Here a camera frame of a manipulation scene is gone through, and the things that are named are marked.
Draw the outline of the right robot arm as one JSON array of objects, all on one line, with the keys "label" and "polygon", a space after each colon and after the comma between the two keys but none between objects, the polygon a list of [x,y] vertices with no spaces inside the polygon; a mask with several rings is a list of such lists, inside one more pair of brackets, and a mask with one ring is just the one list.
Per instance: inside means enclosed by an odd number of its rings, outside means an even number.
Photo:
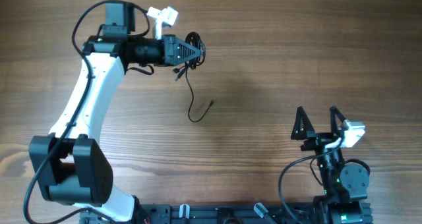
[{"label": "right robot arm", "polygon": [[324,195],[313,200],[314,223],[371,223],[367,198],[369,166],[358,159],[344,159],[342,150],[352,148],[365,134],[361,121],[345,118],[330,108],[330,131],[317,133],[305,110],[297,108],[292,140],[302,140],[301,151],[313,151]]}]

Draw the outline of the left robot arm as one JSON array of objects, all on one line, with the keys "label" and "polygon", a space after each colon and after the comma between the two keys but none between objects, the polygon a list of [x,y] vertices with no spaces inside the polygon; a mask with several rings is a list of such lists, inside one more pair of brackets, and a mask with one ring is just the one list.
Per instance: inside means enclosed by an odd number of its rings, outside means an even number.
[{"label": "left robot arm", "polygon": [[76,52],[82,67],[65,110],[45,136],[29,145],[34,176],[28,187],[40,189],[44,200],[74,206],[75,213],[93,214],[106,223],[149,223],[136,196],[113,183],[113,170],[99,141],[111,99],[126,72],[151,75],[155,67],[172,67],[178,76],[204,55],[196,34],[185,40],[164,34],[178,13],[171,7],[143,10],[149,38],[135,32],[139,6],[105,0],[106,20]]}]

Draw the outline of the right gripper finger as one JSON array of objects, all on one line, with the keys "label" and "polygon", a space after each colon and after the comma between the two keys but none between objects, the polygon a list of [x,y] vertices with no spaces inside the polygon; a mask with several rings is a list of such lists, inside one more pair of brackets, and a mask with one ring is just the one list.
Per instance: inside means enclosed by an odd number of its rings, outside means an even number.
[{"label": "right gripper finger", "polygon": [[333,134],[339,134],[339,128],[337,125],[337,120],[340,121],[340,123],[343,123],[345,121],[345,117],[342,115],[342,113],[339,111],[339,109],[336,106],[332,106],[330,108],[330,128],[331,133]]},{"label": "right gripper finger", "polygon": [[315,130],[302,106],[297,108],[295,124],[291,133],[292,140],[306,140],[315,137]]}]

